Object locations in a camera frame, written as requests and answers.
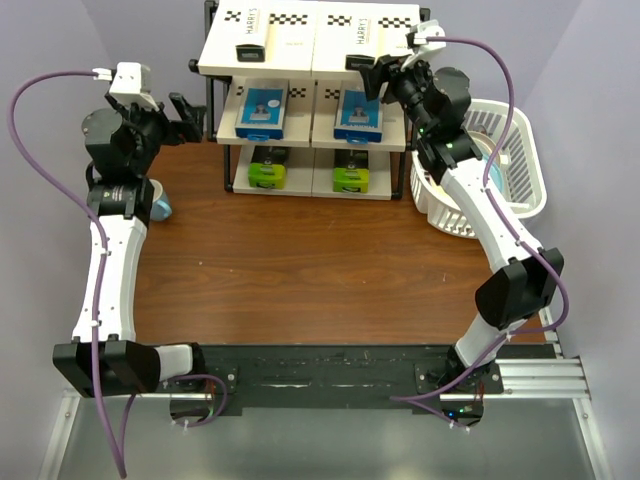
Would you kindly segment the blue razor package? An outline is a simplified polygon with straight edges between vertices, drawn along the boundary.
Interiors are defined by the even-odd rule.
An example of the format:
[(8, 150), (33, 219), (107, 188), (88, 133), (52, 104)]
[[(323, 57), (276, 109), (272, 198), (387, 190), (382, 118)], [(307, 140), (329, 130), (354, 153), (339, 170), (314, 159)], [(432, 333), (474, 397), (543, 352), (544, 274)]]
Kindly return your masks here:
[(383, 110), (378, 98), (369, 100), (364, 87), (343, 82), (333, 126), (333, 138), (351, 144), (380, 143)]

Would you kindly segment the white Harry's razor box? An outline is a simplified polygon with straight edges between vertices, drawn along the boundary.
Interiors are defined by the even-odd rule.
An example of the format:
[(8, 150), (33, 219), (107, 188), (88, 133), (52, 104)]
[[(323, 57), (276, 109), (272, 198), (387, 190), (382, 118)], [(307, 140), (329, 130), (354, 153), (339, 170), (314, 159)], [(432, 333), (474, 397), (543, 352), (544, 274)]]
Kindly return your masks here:
[(374, 66), (378, 58), (378, 46), (378, 21), (372, 17), (355, 16), (345, 47), (345, 70), (358, 71)]

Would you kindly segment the blue booklet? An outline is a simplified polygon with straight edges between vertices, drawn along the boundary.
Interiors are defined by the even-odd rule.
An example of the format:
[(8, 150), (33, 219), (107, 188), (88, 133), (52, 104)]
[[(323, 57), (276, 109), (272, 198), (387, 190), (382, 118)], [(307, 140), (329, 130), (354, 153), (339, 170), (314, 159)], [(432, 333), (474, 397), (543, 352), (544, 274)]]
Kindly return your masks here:
[(250, 78), (243, 87), (235, 133), (252, 141), (282, 140), (289, 82)]

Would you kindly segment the black green razor box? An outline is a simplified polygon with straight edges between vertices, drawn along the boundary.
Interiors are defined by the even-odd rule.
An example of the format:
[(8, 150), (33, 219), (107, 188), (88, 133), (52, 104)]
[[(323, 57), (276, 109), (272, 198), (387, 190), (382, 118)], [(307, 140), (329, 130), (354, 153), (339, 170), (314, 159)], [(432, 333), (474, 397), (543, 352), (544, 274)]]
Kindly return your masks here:
[(282, 190), (286, 184), (290, 149), (256, 146), (248, 167), (248, 181), (253, 188)]

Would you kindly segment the black green razor package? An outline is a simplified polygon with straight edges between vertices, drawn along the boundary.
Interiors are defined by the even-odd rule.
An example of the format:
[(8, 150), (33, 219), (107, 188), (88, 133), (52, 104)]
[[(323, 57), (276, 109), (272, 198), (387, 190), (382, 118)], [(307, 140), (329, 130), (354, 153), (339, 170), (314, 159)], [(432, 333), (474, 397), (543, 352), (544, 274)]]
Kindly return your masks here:
[(369, 156), (364, 150), (335, 150), (333, 191), (367, 193), (369, 190)]

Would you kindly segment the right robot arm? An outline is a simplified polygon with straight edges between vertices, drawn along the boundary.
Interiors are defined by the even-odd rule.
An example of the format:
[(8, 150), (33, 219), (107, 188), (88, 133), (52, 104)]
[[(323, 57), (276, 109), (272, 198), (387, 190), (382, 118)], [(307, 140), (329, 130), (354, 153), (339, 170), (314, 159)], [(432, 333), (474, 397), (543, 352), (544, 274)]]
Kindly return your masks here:
[(463, 125), (471, 105), (469, 78), (451, 67), (432, 71), (424, 61), (411, 67), (401, 63), (386, 55), (360, 68), (366, 96), (401, 106), (417, 131), (420, 165), (458, 205), (492, 272), (475, 292), (476, 316), (449, 349), (438, 388), (466, 393), (480, 382), (480, 368), (551, 303), (555, 292), (565, 290), (564, 258), (528, 232), (486, 173), (489, 163)]

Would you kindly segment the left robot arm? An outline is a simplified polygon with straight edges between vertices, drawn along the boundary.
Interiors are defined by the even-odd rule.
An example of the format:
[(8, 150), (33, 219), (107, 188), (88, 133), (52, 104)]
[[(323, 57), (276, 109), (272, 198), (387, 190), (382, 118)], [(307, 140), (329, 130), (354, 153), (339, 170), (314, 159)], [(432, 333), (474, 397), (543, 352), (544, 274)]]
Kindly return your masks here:
[(163, 146), (199, 143), (206, 109), (182, 94), (169, 99), (179, 117), (164, 107), (139, 102), (109, 105), (82, 122), (91, 158), (85, 176), (90, 213), (91, 256), (83, 306), (68, 343), (57, 344), (52, 361), (83, 397), (154, 393), (173, 380), (185, 392), (200, 390), (207, 380), (201, 347), (194, 343), (144, 345), (137, 341), (133, 315), (140, 253), (149, 230), (153, 185), (150, 166)]

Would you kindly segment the white three-tier shelf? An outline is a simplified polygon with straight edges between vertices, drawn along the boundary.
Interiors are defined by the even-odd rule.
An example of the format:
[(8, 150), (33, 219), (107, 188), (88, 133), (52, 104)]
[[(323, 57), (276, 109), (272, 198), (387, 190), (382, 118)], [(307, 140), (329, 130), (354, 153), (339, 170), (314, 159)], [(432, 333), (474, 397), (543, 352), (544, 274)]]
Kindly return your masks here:
[[(235, 40), (251, 8), (268, 26), (266, 58), (241, 63)], [(208, 138), (223, 148), (224, 188), (231, 193), (255, 193), (248, 170), (258, 146), (287, 148), (287, 182), (281, 194), (334, 197), (333, 156), (349, 142), (333, 136), (341, 86), (357, 81), (345, 68), (355, 42), (357, 23), (367, 20), (379, 55), (399, 53), (409, 28), (428, 19), (429, 9), (406, 3), (330, 1), (207, 1), (204, 4), (205, 43), (193, 72), (206, 79)], [(284, 79), (289, 86), (280, 140), (241, 138), (235, 123), (242, 96), (250, 83)]]

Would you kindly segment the blue ceramic mug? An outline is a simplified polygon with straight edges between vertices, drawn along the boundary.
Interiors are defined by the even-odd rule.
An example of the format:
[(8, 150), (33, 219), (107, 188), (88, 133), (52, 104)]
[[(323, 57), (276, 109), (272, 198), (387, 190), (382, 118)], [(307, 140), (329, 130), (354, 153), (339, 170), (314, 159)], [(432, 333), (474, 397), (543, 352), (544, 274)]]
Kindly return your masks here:
[(167, 192), (158, 180), (151, 179), (150, 183), (153, 187), (150, 219), (155, 222), (165, 221), (173, 213)]

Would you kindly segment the white plastic basket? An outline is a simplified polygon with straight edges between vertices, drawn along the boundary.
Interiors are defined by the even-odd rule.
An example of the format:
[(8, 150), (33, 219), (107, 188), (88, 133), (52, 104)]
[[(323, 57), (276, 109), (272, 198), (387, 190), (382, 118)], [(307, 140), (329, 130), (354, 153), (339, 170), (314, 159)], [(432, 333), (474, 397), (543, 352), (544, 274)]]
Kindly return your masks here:
[[(485, 99), (471, 102), (463, 125), (484, 160), (503, 132), (507, 113), (505, 102)], [(490, 178), (520, 221), (532, 219), (544, 209), (547, 192), (533, 130), (528, 117), (518, 108), (513, 112), (506, 140), (492, 164)], [(432, 227), (460, 238), (476, 237), (458, 205), (422, 167), (416, 152), (412, 153), (410, 188), (416, 209), (427, 217)]]

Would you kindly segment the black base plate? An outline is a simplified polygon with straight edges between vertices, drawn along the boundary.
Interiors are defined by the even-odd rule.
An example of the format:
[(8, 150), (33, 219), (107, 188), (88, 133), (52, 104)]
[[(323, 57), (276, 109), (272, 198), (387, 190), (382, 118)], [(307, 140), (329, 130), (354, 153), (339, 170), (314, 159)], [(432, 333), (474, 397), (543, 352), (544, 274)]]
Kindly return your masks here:
[(206, 419), (216, 408), (234, 416), (248, 408), (407, 408), (475, 425), (485, 400), (506, 392), (509, 366), (555, 357), (549, 345), (507, 345), (496, 361), (432, 396), (453, 377), (443, 345), (206, 345), (203, 352), (210, 380), (166, 381), (157, 389), (172, 395), (174, 419)]

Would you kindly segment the aluminium rail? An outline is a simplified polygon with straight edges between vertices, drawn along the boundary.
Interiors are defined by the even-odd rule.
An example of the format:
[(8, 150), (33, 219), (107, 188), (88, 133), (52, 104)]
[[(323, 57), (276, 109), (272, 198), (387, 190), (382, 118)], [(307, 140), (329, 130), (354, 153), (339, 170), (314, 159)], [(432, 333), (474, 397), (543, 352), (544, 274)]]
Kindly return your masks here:
[(609, 479), (582, 363), (506, 348), (436, 395), (440, 346), (209, 346), (224, 380), (138, 397), (132, 479)]

